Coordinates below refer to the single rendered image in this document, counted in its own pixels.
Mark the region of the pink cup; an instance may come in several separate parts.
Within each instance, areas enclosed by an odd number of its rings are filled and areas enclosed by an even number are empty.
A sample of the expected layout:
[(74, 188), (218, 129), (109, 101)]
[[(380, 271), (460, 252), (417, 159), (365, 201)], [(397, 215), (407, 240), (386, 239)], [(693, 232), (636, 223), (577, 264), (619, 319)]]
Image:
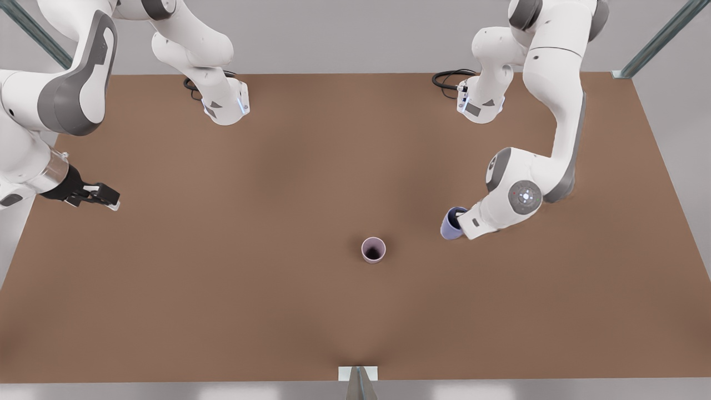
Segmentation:
[(387, 248), (382, 239), (378, 237), (369, 237), (363, 241), (360, 251), (364, 261), (370, 264), (375, 264), (383, 259)]

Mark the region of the purple cup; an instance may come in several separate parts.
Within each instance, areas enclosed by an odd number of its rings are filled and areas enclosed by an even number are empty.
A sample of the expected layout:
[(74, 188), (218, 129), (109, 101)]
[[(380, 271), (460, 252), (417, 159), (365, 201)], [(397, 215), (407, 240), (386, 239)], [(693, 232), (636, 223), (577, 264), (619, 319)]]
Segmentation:
[(464, 207), (452, 207), (448, 210), (444, 216), (440, 230), (443, 238), (454, 240), (464, 234), (460, 227), (459, 216), (467, 212), (467, 208)]

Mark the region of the silver frame post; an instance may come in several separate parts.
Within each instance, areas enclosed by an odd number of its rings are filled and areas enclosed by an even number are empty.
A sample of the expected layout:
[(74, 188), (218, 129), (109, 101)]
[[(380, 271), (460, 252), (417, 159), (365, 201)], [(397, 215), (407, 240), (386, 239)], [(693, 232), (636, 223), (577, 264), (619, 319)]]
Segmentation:
[(378, 380), (377, 366), (340, 366), (338, 380), (348, 382), (346, 400), (378, 400), (373, 381)]
[(53, 58), (64, 70), (73, 63), (73, 58), (54, 38), (31, 16), (17, 0), (0, 0), (0, 9), (18, 25), (30, 38)]
[(612, 77), (631, 79), (637, 75), (709, 3), (711, 0), (688, 0), (622, 70), (611, 71)]

